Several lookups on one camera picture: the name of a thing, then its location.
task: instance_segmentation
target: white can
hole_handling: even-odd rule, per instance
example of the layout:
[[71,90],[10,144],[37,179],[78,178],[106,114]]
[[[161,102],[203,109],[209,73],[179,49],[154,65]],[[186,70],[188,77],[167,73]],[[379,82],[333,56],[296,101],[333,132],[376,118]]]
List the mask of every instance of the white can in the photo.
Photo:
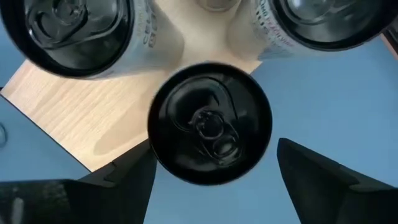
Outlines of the white can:
[[281,28],[269,0],[242,2],[228,30],[231,50],[248,60],[265,60],[322,52],[303,46]]
[[184,39],[160,7],[151,0],[134,0],[134,28],[121,58],[94,78],[161,70],[182,57]]
[[225,12],[231,9],[239,0],[196,0],[204,9],[215,12]]

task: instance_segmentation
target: wooden board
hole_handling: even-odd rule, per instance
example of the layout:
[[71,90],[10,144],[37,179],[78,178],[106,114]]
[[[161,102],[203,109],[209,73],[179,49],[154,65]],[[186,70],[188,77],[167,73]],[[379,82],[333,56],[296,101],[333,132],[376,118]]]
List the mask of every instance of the wooden board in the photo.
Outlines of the wooden board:
[[398,53],[397,50],[391,45],[391,43],[389,42],[389,40],[387,39],[387,37],[384,34],[381,34],[381,39],[383,40],[383,42],[385,43],[385,45],[387,46],[387,48],[391,51],[391,53],[393,54],[393,56],[398,60]]
[[[178,67],[214,60],[251,73],[260,65],[236,58],[227,48],[226,29],[236,7],[212,13],[197,6],[195,0],[157,2],[185,38]],[[26,61],[1,93],[94,171],[147,138],[151,100],[171,74],[173,71],[101,81],[72,80]]]

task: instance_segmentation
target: can lid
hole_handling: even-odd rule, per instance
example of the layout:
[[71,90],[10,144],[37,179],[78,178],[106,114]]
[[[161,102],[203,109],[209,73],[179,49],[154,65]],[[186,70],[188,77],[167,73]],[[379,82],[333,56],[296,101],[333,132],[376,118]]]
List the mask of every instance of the can lid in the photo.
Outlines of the can lid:
[[2,0],[0,7],[20,50],[67,77],[106,70],[123,54],[132,32],[133,5],[127,0]]
[[254,167],[269,143],[272,115],[261,87],[229,65],[181,70],[155,96],[148,134],[162,165],[194,184],[223,184]]
[[284,31],[306,47],[349,49],[379,35],[398,16],[395,0],[270,0]]

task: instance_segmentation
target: black object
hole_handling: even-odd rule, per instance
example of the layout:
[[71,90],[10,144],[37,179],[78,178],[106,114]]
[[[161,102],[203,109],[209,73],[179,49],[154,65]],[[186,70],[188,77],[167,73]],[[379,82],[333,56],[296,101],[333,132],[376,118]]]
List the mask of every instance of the black object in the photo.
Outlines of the black object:
[[322,51],[340,51],[364,44],[384,32],[398,16],[396,0],[269,2],[279,25],[291,38]]
[[301,223],[398,223],[398,189],[288,139],[277,157]]
[[143,223],[156,172],[148,140],[75,180],[0,183],[0,218],[15,223]]
[[0,1],[2,21],[19,50],[44,70],[73,78],[101,73],[122,56],[133,7],[129,0]]
[[158,160],[194,184],[223,184],[244,175],[264,154],[271,131],[271,107],[261,87],[221,63],[177,72],[149,111],[148,134]]

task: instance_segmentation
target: pull tab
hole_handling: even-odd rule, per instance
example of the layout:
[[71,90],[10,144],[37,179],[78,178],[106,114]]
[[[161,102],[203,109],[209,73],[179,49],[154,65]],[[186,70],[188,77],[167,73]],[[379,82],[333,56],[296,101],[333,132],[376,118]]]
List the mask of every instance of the pull tab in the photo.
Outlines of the pull tab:
[[29,34],[41,47],[61,47],[87,22],[85,0],[37,2],[28,12],[27,21]]
[[357,6],[357,2],[354,0],[339,0],[335,2],[335,5],[329,10],[331,14],[339,14],[339,16],[347,16],[348,14],[354,13],[354,8]]
[[193,115],[190,124],[201,139],[204,154],[217,164],[229,165],[240,158],[239,136],[221,113],[202,108]]
[[304,21],[318,21],[333,6],[334,0],[287,0],[290,10]]
[[28,10],[30,36],[43,49],[57,49],[108,35],[128,10],[123,0],[37,1]]

